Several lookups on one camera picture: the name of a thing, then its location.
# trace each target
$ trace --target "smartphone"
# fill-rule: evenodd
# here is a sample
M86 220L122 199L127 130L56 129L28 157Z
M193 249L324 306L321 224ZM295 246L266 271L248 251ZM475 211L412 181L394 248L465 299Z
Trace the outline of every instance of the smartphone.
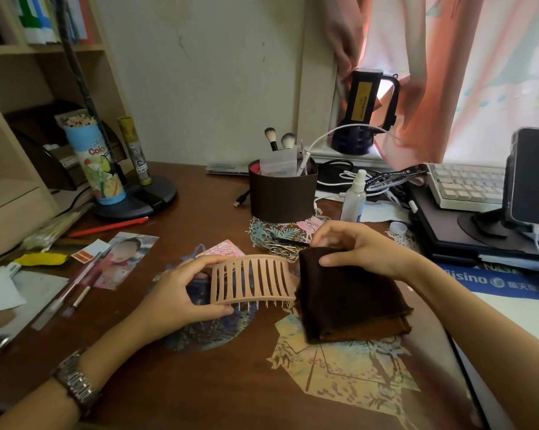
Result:
M539 128L513 133L506 161L503 208L512 225L539 225Z

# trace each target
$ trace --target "plastic bottle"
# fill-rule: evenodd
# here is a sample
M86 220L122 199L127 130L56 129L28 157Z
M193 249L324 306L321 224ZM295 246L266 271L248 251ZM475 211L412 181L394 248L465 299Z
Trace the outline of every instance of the plastic bottle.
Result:
M353 180L351 188L345 193L340 220L344 222L358 222L365 206L367 195L365 193L365 176L367 172L360 169Z

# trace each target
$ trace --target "pink plastic comb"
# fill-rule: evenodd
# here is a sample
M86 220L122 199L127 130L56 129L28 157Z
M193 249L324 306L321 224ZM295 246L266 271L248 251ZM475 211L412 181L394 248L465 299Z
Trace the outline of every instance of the pink plastic comb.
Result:
M240 256L217 264L210 303L293 302L299 278L287 266L285 258L273 255Z

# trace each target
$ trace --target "pink card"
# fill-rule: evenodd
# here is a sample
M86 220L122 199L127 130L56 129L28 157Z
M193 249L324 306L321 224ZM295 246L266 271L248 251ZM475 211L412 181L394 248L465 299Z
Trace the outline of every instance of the pink card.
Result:
M221 243L216 244L214 247L209 248L207 251L198 254L196 258L201 255L224 255L234 258L236 256L245 256L245 253L230 240L226 239Z

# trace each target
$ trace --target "lamp base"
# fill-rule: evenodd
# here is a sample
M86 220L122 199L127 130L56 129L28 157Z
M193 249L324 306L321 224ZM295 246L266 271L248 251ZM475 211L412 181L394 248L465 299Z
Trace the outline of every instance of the lamp base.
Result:
M96 203L93 208L94 214L114 220L151 216L171 204L178 191L170 180L160 175L152 175L152 183L147 186L141 186L137 176L134 175L128 179L128 185L124 190L126 192L124 200L113 205Z

